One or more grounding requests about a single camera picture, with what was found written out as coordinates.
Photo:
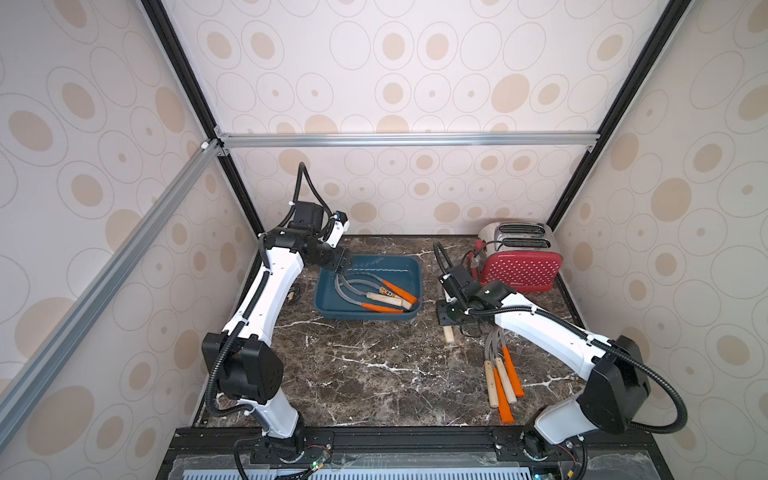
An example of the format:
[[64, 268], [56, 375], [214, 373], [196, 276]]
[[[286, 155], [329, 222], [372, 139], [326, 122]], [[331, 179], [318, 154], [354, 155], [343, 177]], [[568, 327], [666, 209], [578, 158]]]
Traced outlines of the wooden handled labelled sickle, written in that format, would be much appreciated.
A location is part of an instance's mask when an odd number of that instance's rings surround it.
[[413, 304], [381, 282], [365, 279], [341, 279], [340, 284], [350, 292], [364, 297], [368, 302], [361, 306], [381, 313], [405, 313], [411, 311]]

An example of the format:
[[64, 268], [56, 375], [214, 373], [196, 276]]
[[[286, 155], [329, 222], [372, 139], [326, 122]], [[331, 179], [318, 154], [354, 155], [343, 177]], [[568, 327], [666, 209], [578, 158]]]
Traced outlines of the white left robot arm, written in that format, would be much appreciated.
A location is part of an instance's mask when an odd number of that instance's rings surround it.
[[207, 334], [201, 345], [208, 370], [207, 413], [253, 416], [267, 437], [295, 451], [304, 447], [304, 423], [282, 390], [284, 365], [271, 348], [278, 316], [305, 267], [339, 274], [352, 263], [339, 244], [349, 227], [347, 215], [331, 211], [321, 196], [300, 200], [302, 186], [312, 184], [306, 164], [300, 163], [286, 217], [258, 237], [253, 282], [222, 331]]

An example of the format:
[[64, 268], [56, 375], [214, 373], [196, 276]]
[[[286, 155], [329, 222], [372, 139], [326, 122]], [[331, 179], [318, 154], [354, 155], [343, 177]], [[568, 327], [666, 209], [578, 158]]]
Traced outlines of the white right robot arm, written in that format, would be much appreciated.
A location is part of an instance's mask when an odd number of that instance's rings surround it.
[[[488, 324], [495, 335], [517, 334], [560, 360], [580, 378], [577, 394], [540, 410], [524, 427], [519, 445], [533, 461], [544, 461], [556, 447], [593, 431], [619, 435], [628, 429], [669, 435], [688, 423], [688, 409], [678, 391], [647, 366], [639, 346], [630, 338], [610, 339], [582, 329], [535, 305], [524, 295], [498, 281], [486, 285], [461, 264], [454, 264], [441, 242], [433, 244], [445, 297], [436, 304], [444, 326]], [[649, 425], [635, 417], [657, 384], [670, 398], [675, 419]]]

